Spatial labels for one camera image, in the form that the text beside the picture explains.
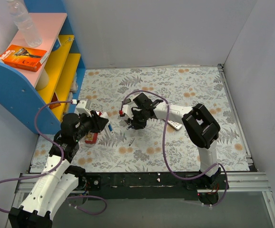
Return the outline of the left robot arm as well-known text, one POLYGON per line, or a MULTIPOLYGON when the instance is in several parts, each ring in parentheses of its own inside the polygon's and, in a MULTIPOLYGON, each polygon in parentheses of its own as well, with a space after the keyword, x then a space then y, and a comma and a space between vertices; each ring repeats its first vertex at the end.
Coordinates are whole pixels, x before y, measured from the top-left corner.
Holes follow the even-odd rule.
POLYGON ((9 221, 13 228, 50 228, 58 209, 74 190, 86 186, 85 169, 71 165, 79 141, 89 133, 109 131, 106 113, 69 113, 54 136, 42 177, 38 178, 18 208, 11 208, 9 221))

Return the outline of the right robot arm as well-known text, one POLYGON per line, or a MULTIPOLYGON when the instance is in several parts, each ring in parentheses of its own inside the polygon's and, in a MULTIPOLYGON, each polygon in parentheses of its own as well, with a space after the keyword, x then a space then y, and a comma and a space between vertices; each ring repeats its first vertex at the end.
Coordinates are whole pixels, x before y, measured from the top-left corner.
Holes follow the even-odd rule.
POLYGON ((173 105, 161 96, 152 101, 147 97, 147 91, 138 90, 134 99, 125 97, 119 114, 126 117, 129 127, 134 130, 144 129, 149 119, 172 121, 183 125, 191 142, 198 149, 199 174, 193 177, 176 175, 170 168, 166 150, 163 149, 163 159, 168 171, 182 181, 198 181, 206 189, 211 189, 218 183, 221 169, 217 161, 216 144, 221 128, 203 104, 193 107, 173 105))

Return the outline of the blue battery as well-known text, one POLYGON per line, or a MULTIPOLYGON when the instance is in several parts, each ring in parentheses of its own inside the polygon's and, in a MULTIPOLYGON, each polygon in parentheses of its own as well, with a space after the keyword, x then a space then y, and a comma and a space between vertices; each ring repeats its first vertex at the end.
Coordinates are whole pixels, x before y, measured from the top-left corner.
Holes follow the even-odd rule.
POLYGON ((108 124, 108 128, 109 128, 109 131, 110 131, 110 132, 112 132, 112 131, 113 131, 112 126, 111 126, 111 124, 110 124, 110 123, 108 124))

